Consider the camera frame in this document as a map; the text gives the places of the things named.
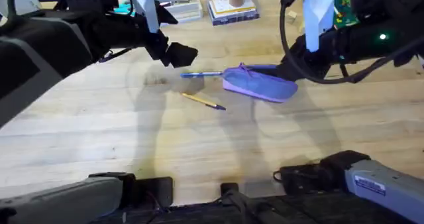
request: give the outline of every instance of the gray robot arm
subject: gray robot arm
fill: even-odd
[[[123,181],[93,177],[82,182],[0,199],[0,223],[86,224],[121,204]]]

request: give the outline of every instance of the pen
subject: pen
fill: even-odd
[[[189,94],[187,94],[187,93],[181,93],[181,95],[185,96],[185,97],[186,97],[186,98],[188,98],[188,99],[192,99],[192,100],[194,100],[194,101],[197,101],[197,102],[203,103],[203,104],[205,104],[206,106],[208,106],[208,107],[212,107],[212,108],[214,108],[214,109],[218,109],[218,110],[222,110],[222,111],[226,111],[226,110],[227,110],[227,109],[225,109],[225,107],[223,107],[223,106],[221,106],[221,105],[217,105],[217,104],[214,104],[214,103],[212,103],[212,102],[205,101],[204,99],[200,99],[200,98],[194,97],[194,96],[189,95]]]
[[[193,78],[197,76],[221,76],[222,72],[188,72],[188,73],[182,73],[182,78]]]

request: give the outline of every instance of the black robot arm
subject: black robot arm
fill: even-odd
[[[395,66],[424,54],[424,0],[351,0],[361,22],[320,36],[320,49],[309,52],[300,36],[289,48],[285,33],[285,10],[294,0],[282,0],[280,34],[286,56],[276,75],[296,81],[309,79],[321,84],[356,83],[394,60]],[[367,69],[348,75],[345,64],[381,58]],[[333,64],[340,64],[344,78],[324,80]]]

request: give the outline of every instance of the green object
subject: green object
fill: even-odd
[[[359,23],[358,18],[353,14],[350,0],[334,0],[334,26],[335,28],[343,28]]]

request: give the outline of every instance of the blue pen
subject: blue pen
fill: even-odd
[[[197,76],[221,76],[222,72],[188,72],[181,74],[182,78],[194,78]]]

